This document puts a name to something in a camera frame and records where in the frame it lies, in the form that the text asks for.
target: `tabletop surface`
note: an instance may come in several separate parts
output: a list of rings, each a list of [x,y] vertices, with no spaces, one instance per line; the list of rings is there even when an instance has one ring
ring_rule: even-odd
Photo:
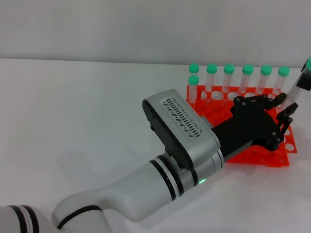
[[[237,67],[233,85],[241,73]],[[291,69],[285,92],[298,75]],[[32,205],[51,218],[63,198],[112,183],[163,153],[141,103],[172,88],[185,97],[188,76],[178,65],[0,59],[0,205]],[[199,76],[204,84],[206,67]],[[250,86],[258,79],[256,67]],[[293,115],[298,154],[289,155],[289,167],[226,164],[139,223],[104,211],[113,231],[310,232],[310,99],[303,92]]]

